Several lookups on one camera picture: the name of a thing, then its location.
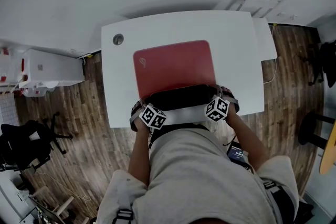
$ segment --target sleeve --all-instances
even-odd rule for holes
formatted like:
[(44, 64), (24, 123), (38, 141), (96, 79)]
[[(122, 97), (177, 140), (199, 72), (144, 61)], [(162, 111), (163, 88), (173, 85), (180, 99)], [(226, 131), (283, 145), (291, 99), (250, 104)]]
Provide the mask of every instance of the sleeve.
[(275, 156), (261, 165), (257, 174), (262, 180), (271, 180), (283, 187), (293, 202), (296, 215), (300, 199), (290, 158)]
[(123, 170), (113, 173), (110, 185), (99, 206), (97, 223), (111, 224), (124, 204), (131, 209), (133, 202), (145, 195), (147, 186)]

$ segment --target chair leg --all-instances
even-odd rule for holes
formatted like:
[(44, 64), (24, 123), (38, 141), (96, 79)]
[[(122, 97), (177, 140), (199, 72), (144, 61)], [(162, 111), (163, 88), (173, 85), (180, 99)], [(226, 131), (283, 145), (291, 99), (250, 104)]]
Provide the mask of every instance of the chair leg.
[(48, 124), (47, 124), (48, 119), (43, 119), (42, 122), (43, 122), (44, 127), (50, 130), (50, 128), (49, 128), (49, 126), (48, 126)]
[(58, 144), (58, 142), (57, 142), (57, 140), (56, 140), (56, 137), (53, 137), (52, 139), (53, 139), (54, 144), (57, 146), (58, 150), (61, 151), (61, 153), (62, 153), (63, 155), (66, 154), (66, 151), (63, 151), (63, 150), (61, 149), (60, 145)]
[(37, 159), (39, 161), (39, 164), (36, 165), (36, 166), (33, 165), (33, 168), (34, 168), (35, 171), (37, 169), (39, 169), (42, 165), (44, 165), (47, 161), (49, 161), (50, 160), (50, 156), (48, 156), (46, 159), (40, 159), (40, 158), (37, 158)]
[(335, 123), (335, 119), (330, 118), (330, 117), (326, 117), (326, 116), (323, 116), (323, 115), (315, 114), (315, 118), (319, 121), (325, 121), (325, 122), (328, 122), (328, 123), (331, 123), (331, 124)]
[(323, 82), (324, 77), (323, 77), (323, 69), (322, 68), (320, 69), (320, 76), (321, 76), (321, 79), (319, 80), (319, 82)]
[(313, 64), (313, 73), (314, 73), (314, 81), (313, 82), (309, 82), (309, 86), (312, 86), (316, 83), (317, 78), (319, 77), (320, 74), (320, 66), (317, 63)]
[(60, 134), (55, 134), (56, 138), (67, 138), (67, 139), (73, 139), (72, 135), (60, 135)]
[(51, 127), (50, 127), (50, 130), (52, 132), (55, 131), (55, 120), (56, 120), (56, 117), (59, 116), (59, 112), (56, 112), (53, 117), (52, 117), (52, 120), (51, 120)]

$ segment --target hardwood floor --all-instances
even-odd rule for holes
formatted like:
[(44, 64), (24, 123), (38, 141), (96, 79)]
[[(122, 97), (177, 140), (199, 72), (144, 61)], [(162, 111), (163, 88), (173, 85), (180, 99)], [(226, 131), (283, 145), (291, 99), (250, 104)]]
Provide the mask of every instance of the hardwood floor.
[[(290, 156), (299, 192), (302, 193), (312, 169), (316, 148), (309, 144), (299, 145), (298, 127), (309, 111), (322, 113), (323, 83), (308, 86), (312, 69), (299, 56), (307, 57), (310, 53), (308, 45), (319, 42), (319, 37), (316, 29), (276, 26), (274, 38), (278, 53), (277, 71), (274, 81), (264, 84), (265, 111), (244, 116), (243, 119), (257, 133), (272, 156)], [(275, 61), (264, 61), (262, 70), (264, 81), (271, 80)], [(87, 59), (84, 71), (86, 81), (81, 84), (57, 88), (42, 98), (16, 99), (21, 124), (28, 119), (51, 118), (53, 113), (59, 111), (61, 115), (56, 121), (56, 132), (74, 136), (72, 141), (58, 139), (61, 147), (67, 151), (66, 155), (61, 155), (55, 147), (47, 164), (36, 173), (27, 170), (24, 175), (35, 188), (48, 186), (50, 193), (41, 194), (38, 198), (52, 207), (74, 195), (64, 186), (78, 195), (70, 206), (78, 214), (76, 223), (86, 216), (91, 218), (97, 215), (112, 173), (116, 169), (127, 168), (135, 141), (135, 133), (129, 128), (109, 128), (101, 55)], [(233, 137), (232, 130), (225, 122), (219, 125), (206, 123), (206, 126), (223, 143)], [(81, 198), (84, 195), (91, 200), (84, 201)]]

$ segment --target office chair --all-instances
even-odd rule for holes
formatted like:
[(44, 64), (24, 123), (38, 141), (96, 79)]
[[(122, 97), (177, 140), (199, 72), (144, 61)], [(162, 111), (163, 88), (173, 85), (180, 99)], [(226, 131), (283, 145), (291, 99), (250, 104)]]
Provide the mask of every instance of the office chair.
[(54, 133), (55, 118), (59, 113), (52, 117), (51, 128), (44, 120), (44, 125), (37, 121), (28, 121), (23, 126), (13, 126), (2, 124), (3, 134), (0, 136), (0, 172), (8, 169), (25, 170), (30, 163), (38, 159), (39, 164), (33, 168), (36, 170), (50, 160), (50, 142), (53, 141), (62, 154), (63, 151), (56, 141), (56, 138), (72, 139), (72, 135), (64, 136)]
[(318, 44), (310, 44), (309, 48), (314, 49), (315, 57), (300, 57), (303, 62), (308, 62), (313, 67), (314, 79), (308, 85), (314, 85), (319, 76), (321, 77), (319, 82), (323, 82), (324, 72), (327, 75), (328, 86), (331, 88), (336, 82), (336, 41), (324, 43), (320, 48)]

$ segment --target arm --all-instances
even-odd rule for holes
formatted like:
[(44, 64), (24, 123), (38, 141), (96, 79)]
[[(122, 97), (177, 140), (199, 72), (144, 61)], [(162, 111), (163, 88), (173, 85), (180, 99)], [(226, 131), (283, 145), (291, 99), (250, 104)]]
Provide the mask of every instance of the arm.
[(148, 186), (150, 174), (148, 153), (149, 129), (139, 118), (134, 123), (138, 131), (136, 133), (128, 173)]
[(257, 135), (236, 114), (233, 104), (229, 106), (227, 123), (235, 131), (242, 149), (248, 152), (248, 161), (255, 170), (258, 170), (269, 159), (267, 149)]

